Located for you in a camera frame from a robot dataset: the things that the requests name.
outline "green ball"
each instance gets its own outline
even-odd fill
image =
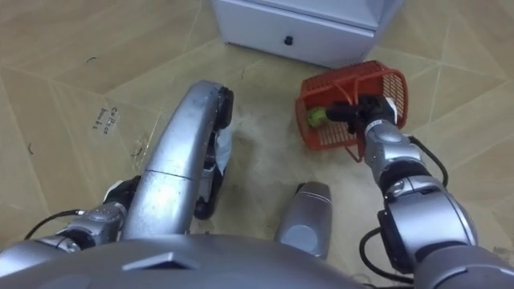
[[[312,128],[319,128],[327,120],[325,108],[311,108],[307,111],[307,122]]]

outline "orange basket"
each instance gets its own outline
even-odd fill
[[[406,80],[400,71],[389,69],[378,61],[359,63],[304,80],[301,94],[296,100],[296,122],[305,144],[310,149],[345,147],[353,159],[362,161],[364,142],[349,133],[348,125],[329,121],[319,128],[308,124],[307,111],[327,108],[334,102],[358,104],[360,94],[391,98],[398,110],[398,127],[403,128],[407,118],[408,93]],[[357,156],[350,148],[357,146]]]

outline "beige floor tile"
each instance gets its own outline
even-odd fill
[[[220,194],[216,214],[211,219],[214,231],[270,238],[272,230],[267,227],[267,220],[272,215],[256,204],[259,198],[256,193],[261,193],[261,190],[259,187],[254,189],[253,183],[249,182],[252,178],[250,166],[242,165],[246,163],[240,164],[232,159],[227,167],[224,190]],[[258,225],[245,226],[248,223]]]
[[[406,1],[385,30],[380,46],[440,60],[448,23],[444,0]]]
[[[512,135],[513,88],[513,82],[500,85],[430,125],[427,144],[448,168]]]
[[[382,47],[375,47],[367,59],[378,60],[388,68],[401,71],[406,79],[412,79],[438,65],[431,59]]]
[[[351,272],[350,266],[345,262],[344,255],[342,253],[343,249],[341,249],[341,243],[338,242],[337,239],[335,239],[333,236],[332,236],[332,240],[330,242],[330,249],[328,251],[329,251],[329,254],[327,257],[327,262],[330,265],[334,266],[336,269],[338,269],[340,271]],[[370,282],[371,279],[368,276],[363,276],[363,277],[364,277],[364,280],[359,279],[359,278],[362,278],[361,276],[356,277],[356,279],[359,279],[359,281],[361,281],[361,282],[371,283]]]
[[[443,62],[481,74],[505,76],[500,65],[478,40],[466,20],[459,15],[451,18],[443,52]]]
[[[285,145],[301,141],[292,112],[286,116],[254,116],[234,118],[234,121],[234,132],[246,135],[263,151],[283,153]]]
[[[278,56],[268,56],[235,74],[226,82],[227,87],[234,91],[235,113],[245,118],[247,124],[258,132],[266,129],[275,136],[281,131],[296,130],[294,120],[294,103],[300,96],[301,82],[304,79],[324,72],[322,67]],[[288,139],[298,138],[294,132],[283,135]]]
[[[96,57],[99,60],[99,55],[162,26],[175,15],[196,6],[197,0],[119,2],[89,17],[82,29],[74,34],[49,43],[45,40],[48,38],[46,35],[33,37],[30,31],[19,33],[19,26],[2,26],[2,40],[9,43],[0,50],[2,61],[37,75],[56,77],[75,67],[92,64],[89,59]]]
[[[512,240],[514,247],[514,197],[509,196],[499,201],[496,206],[492,207],[492,213],[496,221]],[[510,261],[514,266],[514,258],[512,258]]]
[[[47,203],[27,146],[0,81],[0,203],[42,217],[48,213]]]
[[[166,129],[169,119],[171,118],[172,114],[168,113],[162,113],[157,118],[157,122],[155,124],[155,129],[152,132],[152,135],[150,136],[149,142],[146,145],[143,150],[141,150],[141,153],[139,156],[136,157],[135,166],[137,169],[137,172],[141,172],[142,169],[145,168],[145,166],[148,164],[148,161],[153,155],[154,149],[159,143],[159,140],[161,139],[162,133]]]
[[[246,66],[262,58],[262,52],[226,45],[221,39],[215,39],[119,86],[106,96],[169,114],[192,83],[200,79],[226,83],[229,75],[240,74]]]
[[[412,132],[428,124],[440,70],[441,67],[437,66],[407,80],[409,111],[407,124],[403,129],[405,132]]]
[[[483,47],[500,67],[513,77],[514,18],[511,6],[505,5],[504,2],[500,3],[499,0],[455,0],[453,3]]]
[[[55,79],[91,92],[109,92],[178,57],[184,51],[197,12],[197,8],[189,9],[139,37],[98,54],[96,61],[84,63]]]
[[[41,216],[34,217],[27,210],[0,203],[0,248],[12,244],[14,236],[24,236],[32,229]]]
[[[210,0],[202,0],[202,8],[197,12],[190,36],[186,41],[186,51],[208,43],[219,36],[216,16]]]
[[[41,0],[2,0],[0,1],[0,23],[7,22],[40,6]]]
[[[49,210],[95,205],[48,82],[6,68],[2,78]]]
[[[442,65],[431,119],[437,120],[503,82],[493,76]]]
[[[56,49],[56,44],[66,42],[83,30],[90,18],[116,4],[116,0],[34,2],[29,2],[30,9],[26,13],[2,24],[2,64],[18,67],[31,60],[41,59],[42,54]]]
[[[108,104],[102,96],[53,83],[56,103],[70,133],[84,178],[102,201],[117,180],[133,177],[133,157],[125,147],[119,126],[131,121],[122,108]]]
[[[114,131],[120,136],[120,142],[126,150],[125,156],[131,162],[130,170],[125,170],[124,175],[130,173],[132,178],[144,169],[141,167],[141,160],[150,139],[154,136],[153,131],[157,126],[159,114],[114,100],[107,100],[107,103],[110,108],[116,108],[118,111]]]
[[[492,207],[512,196],[514,164],[502,161],[514,145],[510,138],[450,171],[450,191],[462,201]]]
[[[514,19],[514,2],[509,0],[498,0],[500,3],[500,6],[505,9],[507,14],[511,15],[511,17]]]

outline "tiled floor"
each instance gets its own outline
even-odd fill
[[[370,56],[406,75],[406,131],[444,160],[483,245],[502,254],[514,239],[513,3],[406,1]],[[369,170],[308,151],[293,120],[301,80],[324,69],[223,44],[209,2],[0,0],[0,68],[1,244],[141,171],[186,89],[210,79],[235,91],[235,145],[218,211],[196,226],[270,238],[296,185],[324,181],[329,262],[375,280],[357,253],[381,207]],[[113,108],[107,134],[92,128]]]

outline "black handle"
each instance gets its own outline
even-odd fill
[[[286,39],[284,40],[284,44],[287,46],[291,46],[292,45],[292,36],[286,37]]]

